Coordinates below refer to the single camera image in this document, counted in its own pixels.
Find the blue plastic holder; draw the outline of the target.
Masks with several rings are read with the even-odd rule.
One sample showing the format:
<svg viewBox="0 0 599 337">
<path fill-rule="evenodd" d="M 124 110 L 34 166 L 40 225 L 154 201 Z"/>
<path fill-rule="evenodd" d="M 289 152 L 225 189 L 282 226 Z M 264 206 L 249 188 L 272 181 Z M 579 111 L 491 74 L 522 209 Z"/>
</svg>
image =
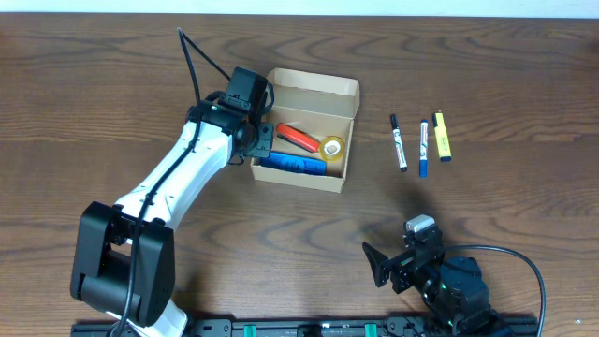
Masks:
<svg viewBox="0 0 599 337">
<path fill-rule="evenodd" d="M 260 165 L 269 169 L 315 176 L 324 176 L 327 173 L 327 163 L 323 160 L 281 152 L 271 152 L 269 157 L 260 160 Z"/>
</svg>

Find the yellow tape roll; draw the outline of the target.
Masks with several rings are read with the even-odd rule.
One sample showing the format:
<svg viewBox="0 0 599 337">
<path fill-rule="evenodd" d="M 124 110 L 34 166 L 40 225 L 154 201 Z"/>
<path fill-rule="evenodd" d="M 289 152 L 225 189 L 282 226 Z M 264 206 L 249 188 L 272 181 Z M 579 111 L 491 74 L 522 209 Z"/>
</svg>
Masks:
<svg viewBox="0 0 599 337">
<path fill-rule="evenodd" d="M 340 160 L 344 155 L 344 151 L 344 140 L 337 136 L 330 136 L 323 139 L 319 146 L 319 154 L 327 162 Z"/>
</svg>

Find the yellow highlighter pen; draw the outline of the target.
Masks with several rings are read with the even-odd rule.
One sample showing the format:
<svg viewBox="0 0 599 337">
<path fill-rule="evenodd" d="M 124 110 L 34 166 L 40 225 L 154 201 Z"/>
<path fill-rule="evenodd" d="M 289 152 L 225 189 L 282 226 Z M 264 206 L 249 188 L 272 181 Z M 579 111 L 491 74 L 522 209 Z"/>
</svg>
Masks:
<svg viewBox="0 0 599 337">
<path fill-rule="evenodd" d="M 440 111 L 434 113 L 432 121 L 439 159 L 441 162 L 450 162 L 452 153 L 443 113 Z"/>
</svg>

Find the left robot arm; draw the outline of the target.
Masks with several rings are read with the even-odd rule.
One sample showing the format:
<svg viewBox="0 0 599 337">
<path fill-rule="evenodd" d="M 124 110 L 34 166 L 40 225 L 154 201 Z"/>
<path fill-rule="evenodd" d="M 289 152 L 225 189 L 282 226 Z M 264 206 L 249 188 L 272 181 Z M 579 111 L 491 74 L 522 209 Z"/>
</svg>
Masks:
<svg viewBox="0 0 599 337">
<path fill-rule="evenodd" d="M 184 336 L 189 315 L 172 299 L 174 233 L 209 179 L 233 156 L 267 157 L 272 84 L 237 67 L 224 92 L 191 107 L 179 139 L 158 166 L 115 204 L 92 202 L 80 218 L 71 296 L 115 317 L 76 324 L 74 336 Z"/>
</svg>

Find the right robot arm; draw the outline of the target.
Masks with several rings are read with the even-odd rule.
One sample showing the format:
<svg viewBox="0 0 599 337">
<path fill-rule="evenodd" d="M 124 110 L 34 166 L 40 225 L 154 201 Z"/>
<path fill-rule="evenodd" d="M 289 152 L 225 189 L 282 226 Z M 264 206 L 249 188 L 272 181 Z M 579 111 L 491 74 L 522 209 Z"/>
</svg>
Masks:
<svg viewBox="0 0 599 337">
<path fill-rule="evenodd" d="M 364 242 L 376 286 L 395 293 L 413 288 L 429 308 L 427 330 L 440 336 L 512 336 L 514 332 L 489 304 L 489 289 L 471 257 L 447 258 L 436 224 L 405 225 L 406 250 L 389 257 Z"/>
</svg>

